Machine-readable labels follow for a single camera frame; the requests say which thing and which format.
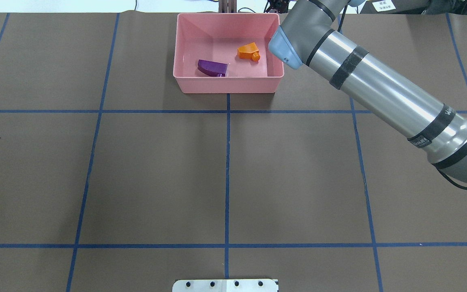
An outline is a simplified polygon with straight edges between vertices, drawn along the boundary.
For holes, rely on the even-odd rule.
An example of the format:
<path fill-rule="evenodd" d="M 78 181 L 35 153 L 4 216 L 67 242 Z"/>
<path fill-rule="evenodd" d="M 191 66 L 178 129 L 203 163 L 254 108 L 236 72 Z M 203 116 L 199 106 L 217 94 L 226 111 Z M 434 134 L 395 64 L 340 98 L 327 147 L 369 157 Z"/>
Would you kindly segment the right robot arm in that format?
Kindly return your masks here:
<path fill-rule="evenodd" d="M 371 55 L 331 25 L 358 0 L 299 0 L 269 50 L 293 69 L 306 65 L 404 135 L 450 183 L 467 184 L 467 118 Z"/>

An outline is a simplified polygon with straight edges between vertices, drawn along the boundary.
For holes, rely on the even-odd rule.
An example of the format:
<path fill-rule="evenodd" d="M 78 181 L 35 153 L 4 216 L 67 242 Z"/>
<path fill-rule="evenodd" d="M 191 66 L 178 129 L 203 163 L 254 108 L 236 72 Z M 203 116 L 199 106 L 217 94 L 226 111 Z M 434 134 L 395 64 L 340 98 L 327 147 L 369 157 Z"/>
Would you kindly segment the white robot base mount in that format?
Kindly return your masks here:
<path fill-rule="evenodd" d="M 277 279 L 182 279 L 173 292 L 278 292 Z"/>

